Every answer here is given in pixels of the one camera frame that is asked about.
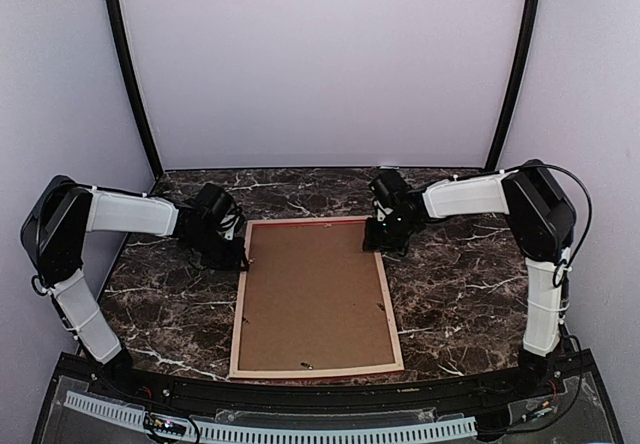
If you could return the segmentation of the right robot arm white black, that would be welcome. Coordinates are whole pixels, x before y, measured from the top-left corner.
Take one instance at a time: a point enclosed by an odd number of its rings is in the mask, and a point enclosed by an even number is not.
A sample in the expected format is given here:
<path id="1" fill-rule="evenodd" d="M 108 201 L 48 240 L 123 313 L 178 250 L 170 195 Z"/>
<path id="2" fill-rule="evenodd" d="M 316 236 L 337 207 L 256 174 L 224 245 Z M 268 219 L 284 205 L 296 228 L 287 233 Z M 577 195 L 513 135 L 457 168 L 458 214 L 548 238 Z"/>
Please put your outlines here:
<path id="1" fill-rule="evenodd" d="M 369 184 L 373 214 L 365 223 L 363 249 L 404 255 L 411 237 L 430 224 L 464 215 L 504 215 L 528 274 L 522 349 L 545 358 L 561 340 L 568 275 L 584 243 L 574 237 L 577 211 L 554 177 L 559 170 L 533 159 L 415 188 L 397 170 L 384 169 Z"/>

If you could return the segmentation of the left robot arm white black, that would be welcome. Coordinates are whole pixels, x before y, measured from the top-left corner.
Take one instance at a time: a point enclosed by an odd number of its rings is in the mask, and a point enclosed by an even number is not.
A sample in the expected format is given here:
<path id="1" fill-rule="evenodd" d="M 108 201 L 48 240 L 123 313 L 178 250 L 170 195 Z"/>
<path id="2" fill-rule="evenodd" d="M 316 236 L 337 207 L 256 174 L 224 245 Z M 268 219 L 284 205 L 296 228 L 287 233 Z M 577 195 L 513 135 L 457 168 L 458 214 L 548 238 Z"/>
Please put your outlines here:
<path id="1" fill-rule="evenodd" d="M 84 351 L 101 365 L 103 385 L 120 400 L 141 391 L 140 376 L 124 363 L 124 345 L 111 329 L 86 282 L 85 237 L 123 232 L 175 238 L 218 271 L 248 269 L 242 208 L 223 188 L 207 183 L 185 202 L 148 194 L 80 184 L 54 176 L 20 231 L 35 269 L 34 287 L 52 299 L 63 324 Z"/>

